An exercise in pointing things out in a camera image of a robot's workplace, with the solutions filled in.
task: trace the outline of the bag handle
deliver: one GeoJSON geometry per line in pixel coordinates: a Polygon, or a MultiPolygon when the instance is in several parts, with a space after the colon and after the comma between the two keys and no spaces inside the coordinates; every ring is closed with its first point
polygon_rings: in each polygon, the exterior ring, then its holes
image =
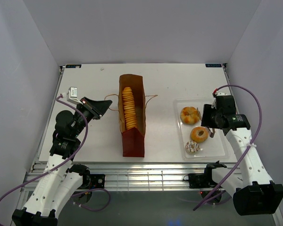
{"type": "MultiPolygon", "coordinates": [[[[118,94],[109,94],[109,95],[105,96],[104,100],[106,100],[106,98],[110,97],[110,96],[117,96],[118,97],[118,94]]],[[[109,109],[112,110],[112,111],[118,111],[118,109],[111,109],[110,107],[109,107],[109,109]]]]}
{"type": "MultiPolygon", "coordinates": [[[[110,96],[117,96],[117,97],[118,97],[118,94],[109,94],[109,95],[105,96],[104,100],[106,100],[106,98],[107,98],[107,97],[110,97],[110,96]]],[[[156,95],[147,95],[147,96],[145,96],[145,97],[151,97],[151,98],[146,102],[145,108],[147,107],[148,102],[149,102],[151,99],[153,99],[153,98],[155,98],[155,97],[157,97],[157,96],[158,96],[157,94],[156,94],[156,95]]],[[[118,109],[111,109],[110,107],[109,107],[109,109],[112,110],[112,111],[118,111],[118,109]]]]}
{"type": "Polygon", "coordinates": [[[158,96],[157,94],[156,94],[156,95],[148,95],[148,96],[145,96],[145,97],[151,97],[151,98],[146,102],[145,108],[147,107],[148,102],[149,102],[151,99],[153,99],[153,98],[155,98],[155,97],[157,97],[157,96],[158,96]]]}

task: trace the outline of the plastic tray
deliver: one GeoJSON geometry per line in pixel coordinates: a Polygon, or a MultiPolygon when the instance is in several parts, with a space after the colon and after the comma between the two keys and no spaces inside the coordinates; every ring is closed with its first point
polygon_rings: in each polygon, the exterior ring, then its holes
{"type": "Polygon", "coordinates": [[[180,118],[181,110],[184,107],[192,106],[198,108],[201,114],[203,114],[203,105],[213,103],[214,99],[210,97],[195,98],[195,99],[176,99],[174,101],[175,114],[177,116],[178,134],[181,140],[181,151],[183,158],[188,161],[192,160],[204,160],[216,161],[216,159],[225,159],[229,157],[229,150],[225,142],[225,136],[220,129],[216,129],[214,138],[208,137],[207,140],[200,144],[202,150],[189,154],[185,150],[185,145],[191,140],[190,134],[193,128],[201,126],[201,121],[194,125],[183,124],[180,118]]]}

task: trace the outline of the white wall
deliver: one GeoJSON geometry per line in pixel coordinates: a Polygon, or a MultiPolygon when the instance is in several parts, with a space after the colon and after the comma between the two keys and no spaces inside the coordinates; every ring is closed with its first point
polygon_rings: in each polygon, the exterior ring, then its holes
{"type": "MultiPolygon", "coordinates": [[[[32,164],[58,80],[58,65],[22,0],[0,0],[0,196],[32,164]]],[[[9,225],[19,191],[0,205],[9,225]]]]}
{"type": "MultiPolygon", "coordinates": [[[[243,85],[260,100],[263,125],[257,145],[267,171],[283,184],[283,0],[264,0],[247,27],[229,64],[232,84],[243,85]]],[[[241,113],[258,124],[254,100],[234,90],[241,113]]],[[[283,214],[283,201],[280,205],[283,214]]]]}
{"type": "Polygon", "coordinates": [[[260,0],[24,0],[59,65],[227,62],[260,0]]]}

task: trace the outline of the white platform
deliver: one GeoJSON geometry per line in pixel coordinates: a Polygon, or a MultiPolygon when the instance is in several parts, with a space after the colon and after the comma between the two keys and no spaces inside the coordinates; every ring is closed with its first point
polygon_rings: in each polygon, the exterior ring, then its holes
{"type": "MultiPolygon", "coordinates": [[[[146,109],[145,157],[122,156],[122,139],[118,125],[118,112],[108,110],[99,121],[89,123],[88,138],[74,162],[132,162],[179,163],[205,162],[185,160],[177,131],[173,101],[178,98],[212,97],[215,88],[227,84],[222,68],[206,68],[205,64],[104,64],[66,68],[58,95],[70,86],[78,87],[79,98],[103,100],[108,94],[118,93],[118,80],[122,74],[143,76],[146,95],[158,94],[146,109]]],[[[111,108],[117,108],[117,97],[111,98],[111,108]]],[[[52,145],[55,117],[66,106],[55,103],[39,161],[47,161],[52,145]]],[[[83,139],[84,131],[78,137],[83,139]]],[[[222,162],[236,162],[229,143],[230,155],[222,162]]]]}

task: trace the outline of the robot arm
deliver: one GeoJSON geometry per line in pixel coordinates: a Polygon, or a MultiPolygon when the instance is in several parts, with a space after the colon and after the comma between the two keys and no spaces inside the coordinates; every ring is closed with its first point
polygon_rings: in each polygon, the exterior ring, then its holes
{"type": "MultiPolygon", "coordinates": [[[[249,151],[240,163],[242,178],[231,174],[222,187],[233,197],[240,215],[272,214],[283,198],[283,186],[275,184],[265,170],[256,146],[250,144],[250,124],[243,114],[236,114],[233,96],[217,93],[212,105],[204,105],[201,125],[222,129],[237,159],[249,151]]],[[[219,183],[229,173],[225,165],[209,164],[205,169],[207,180],[219,183]]]]}
{"type": "MultiPolygon", "coordinates": [[[[93,101],[86,97],[78,100],[73,87],[69,89],[67,100],[77,104],[76,108],[87,122],[100,119],[112,104],[111,100],[93,101]]],[[[78,112],[61,111],[57,114],[53,145],[44,171],[48,174],[40,179],[23,209],[14,211],[12,219],[16,226],[56,226],[61,210],[74,191],[89,183],[90,172],[86,166],[73,165],[69,169],[73,159],[52,170],[78,149],[81,142],[77,137],[85,126],[86,122],[78,112]]]]}

